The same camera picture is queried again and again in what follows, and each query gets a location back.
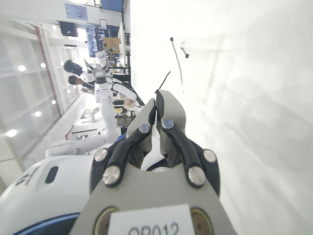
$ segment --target gray gripper frame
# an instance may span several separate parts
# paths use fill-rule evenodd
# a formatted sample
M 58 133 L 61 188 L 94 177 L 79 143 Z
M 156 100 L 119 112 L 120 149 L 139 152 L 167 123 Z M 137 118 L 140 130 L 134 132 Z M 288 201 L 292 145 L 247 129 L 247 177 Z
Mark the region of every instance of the gray gripper frame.
M 100 216 L 107 209 L 129 211 L 186 203 L 191 215 L 192 209 L 205 213 L 210 223 L 207 234 L 236 234 L 218 198 L 220 175 L 215 154 L 211 150 L 203 150 L 185 136 L 184 113 L 183 117 L 178 114 L 181 109 L 177 101 L 171 103 L 172 95 L 160 91 L 160 96 L 162 103 L 156 102 L 156 106 L 151 99 L 130 124 L 126 139 L 109 147 L 103 161 L 93 161 L 91 195 L 70 235 L 107 234 L 110 217 L 103 223 L 104 229 L 97 226 Z M 168 108 L 162 110 L 164 105 L 172 105 L 176 110 L 172 119 Z M 143 158 L 152 148 L 151 131 L 155 111 L 161 112 L 157 116 L 158 131 L 162 135 L 161 142 L 166 144 L 161 148 L 165 157 L 161 161 L 170 168 L 164 172 L 140 170 Z

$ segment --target blue panel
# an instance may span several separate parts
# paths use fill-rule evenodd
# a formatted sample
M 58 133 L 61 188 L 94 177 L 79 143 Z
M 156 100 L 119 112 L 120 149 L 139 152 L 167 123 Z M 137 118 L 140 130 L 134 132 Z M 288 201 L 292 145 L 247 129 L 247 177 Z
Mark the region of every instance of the blue panel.
M 88 20 L 87 8 L 84 6 L 78 6 L 66 3 L 65 4 L 66 15 L 68 19 Z
M 101 0 L 101 8 L 121 12 L 124 0 Z

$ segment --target cardboard box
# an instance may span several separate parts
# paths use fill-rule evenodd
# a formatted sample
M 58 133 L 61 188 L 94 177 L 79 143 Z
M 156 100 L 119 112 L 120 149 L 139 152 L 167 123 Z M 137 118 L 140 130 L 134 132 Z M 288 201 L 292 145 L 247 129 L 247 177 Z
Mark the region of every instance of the cardboard box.
M 105 50 L 110 50 L 113 48 L 113 51 L 110 52 L 111 54 L 120 54 L 120 42 L 119 38 L 103 38 L 103 46 Z

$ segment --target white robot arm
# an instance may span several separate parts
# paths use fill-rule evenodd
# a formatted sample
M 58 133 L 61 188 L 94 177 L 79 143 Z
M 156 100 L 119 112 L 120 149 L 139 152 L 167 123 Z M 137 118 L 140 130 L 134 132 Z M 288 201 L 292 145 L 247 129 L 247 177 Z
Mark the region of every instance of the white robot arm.
M 104 69 L 95 69 L 93 73 L 87 73 L 87 78 L 94 77 L 95 81 L 95 97 L 96 102 L 100 103 L 99 110 L 101 112 L 104 129 L 100 134 L 87 137 L 79 141 L 66 141 L 59 144 L 49 146 L 45 153 L 48 156 L 60 155 L 81 155 L 95 150 L 107 143 L 114 143 L 118 138 L 118 132 L 115 124 L 113 95 L 106 80 L 106 72 Z

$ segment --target label sticker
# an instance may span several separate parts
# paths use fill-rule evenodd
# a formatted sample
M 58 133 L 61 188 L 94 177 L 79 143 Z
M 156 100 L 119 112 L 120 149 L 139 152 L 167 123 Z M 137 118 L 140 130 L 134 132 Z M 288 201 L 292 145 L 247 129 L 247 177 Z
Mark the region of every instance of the label sticker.
M 109 235 L 194 235 L 187 204 L 111 214 Z

